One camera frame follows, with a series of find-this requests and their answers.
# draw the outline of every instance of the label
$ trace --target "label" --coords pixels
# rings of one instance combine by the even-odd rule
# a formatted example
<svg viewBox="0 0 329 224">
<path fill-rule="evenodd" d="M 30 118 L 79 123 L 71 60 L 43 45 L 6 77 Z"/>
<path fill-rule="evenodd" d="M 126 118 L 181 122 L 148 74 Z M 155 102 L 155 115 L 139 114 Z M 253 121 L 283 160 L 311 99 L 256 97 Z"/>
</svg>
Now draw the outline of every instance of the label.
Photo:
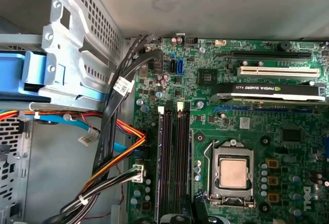
<svg viewBox="0 0 329 224">
<path fill-rule="evenodd" d="M 78 139 L 80 143 L 88 146 L 89 144 L 96 142 L 99 136 L 99 132 L 95 129 L 89 128 L 88 135 Z"/>
<path fill-rule="evenodd" d="M 311 191 L 311 188 L 309 186 L 304 186 L 304 211 L 311 209 L 311 206 L 309 206 L 311 204 L 310 191 Z"/>
<path fill-rule="evenodd" d="M 128 90 L 130 89 L 130 86 L 131 86 L 131 82 L 129 82 L 127 79 L 123 77 L 119 77 L 113 89 L 116 92 L 119 92 L 120 95 L 125 96 Z"/>
<path fill-rule="evenodd" d="M 250 118 L 240 118 L 240 129 L 250 129 Z"/>
</svg>

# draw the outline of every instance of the sata port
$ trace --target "sata port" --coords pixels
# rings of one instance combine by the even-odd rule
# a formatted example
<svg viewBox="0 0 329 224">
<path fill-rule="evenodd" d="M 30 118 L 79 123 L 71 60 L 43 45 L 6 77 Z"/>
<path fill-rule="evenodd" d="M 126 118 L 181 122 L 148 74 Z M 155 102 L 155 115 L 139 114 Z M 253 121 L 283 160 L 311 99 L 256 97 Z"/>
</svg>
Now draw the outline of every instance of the sata port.
<svg viewBox="0 0 329 224">
<path fill-rule="evenodd" d="M 177 61 L 177 67 L 176 67 L 176 74 L 182 75 L 183 74 L 183 60 L 181 58 Z"/>
<path fill-rule="evenodd" d="M 170 72 L 171 73 L 175 72 L 175 68 L 176 68 L 176 61 L 175 60 L 171 60 L 170 61 Z"/>
</svg>

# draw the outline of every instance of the white connector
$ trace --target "white connector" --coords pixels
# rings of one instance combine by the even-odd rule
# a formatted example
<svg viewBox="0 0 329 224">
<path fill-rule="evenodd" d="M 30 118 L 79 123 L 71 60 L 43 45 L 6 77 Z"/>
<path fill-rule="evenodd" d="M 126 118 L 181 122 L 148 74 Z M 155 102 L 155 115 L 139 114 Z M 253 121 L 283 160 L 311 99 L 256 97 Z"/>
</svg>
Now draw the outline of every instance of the white connector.
<svg viewBox="0 0 329 224">
<path fill-rule="evenodd" d="M 320 69 L 307 67 L 258 67 L 258 66 L 241 66 L 237 70 L 240 77 L 256 76 L 267 78 L 318 78 Z"/>
<path fill-rule="evenodd" d="M 145 175 L 144 165 L 134 164 L 133 168 L 136 168 L 138 174 L 136 175 L 136 179 L 133 179 L 132 182 L 133 183 L 143 183 L 144 175 Z"/>
</svg>

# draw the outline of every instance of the pci express slot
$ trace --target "pci express slot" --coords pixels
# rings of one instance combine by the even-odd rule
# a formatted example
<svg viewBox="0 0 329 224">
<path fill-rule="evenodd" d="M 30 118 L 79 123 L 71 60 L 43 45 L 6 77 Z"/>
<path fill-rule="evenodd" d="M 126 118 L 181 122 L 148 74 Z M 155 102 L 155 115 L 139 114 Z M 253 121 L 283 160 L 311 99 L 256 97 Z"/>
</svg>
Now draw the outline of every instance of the pci express slot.
<svg viewBox="0 0 329 224">
<path fill-rule="evenodd" d="M 163 215 L 170 212 L 170 167 L 172 158 L 173 116 L 166 110 L 159 116 L 158 170 L 157 170 L 157 209 L 155 219 L 159 223 Z"/>
<path fill-rule="evenodd" d="M 303 68 L 303 67 L 257 67 L 257 66 L 241 66 L 237 70 L 240 77 L 254 76 L 267 78 L 318 78 L 320 77 L 320 69 Z"/>
<path fill-rule="evenodd" d="M 221 55 L 237 60 L 261 60 L 261 61 L 295 61 L 305 62 L 311 59 L 310 52 L 259 52 L 259 51 L 231 51 L 228 55 Z"/>
<path fill-rule="evenodd" d="M 189 131 L 190 112 L 179 111 L 177 115 L 176 132 L 176 165 L 175 165 L 175 189 L 174 189 L 174 213 L 180 213 L 180 198 L 188 192 L 188 171 L 189 171 Z"/>
</svg>

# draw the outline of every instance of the mounting hole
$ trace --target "mounting hole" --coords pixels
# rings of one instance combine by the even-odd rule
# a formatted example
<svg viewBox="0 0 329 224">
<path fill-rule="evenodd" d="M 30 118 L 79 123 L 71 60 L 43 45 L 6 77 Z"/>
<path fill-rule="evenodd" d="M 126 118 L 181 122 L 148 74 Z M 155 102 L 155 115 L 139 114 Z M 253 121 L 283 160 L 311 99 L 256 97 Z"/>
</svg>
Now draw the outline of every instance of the mounting hole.
<svg viewBox="0 0 329 224">
<path fill-rule="evenodd" d="M 271 144 L 271 138 L 268 137 L 268 136 L 262 136 L 259 140 L 260 144 L 265 146 L 265 147 L 268 147 L 270 146 Z"/>
<path fill-rule="evenodd" d="M 194 140 L 199 143 L 202 143 L 205 139 L 206 139 L 206 136 L 203 133 L 197 133 L 194 136 Z"/>
<path fill-rule="evenodd" d="M 263 214 L 268 214 L 271 211 L 271 206 L 266 202 L 261 203 L 258 208 Z"/>
</svg>

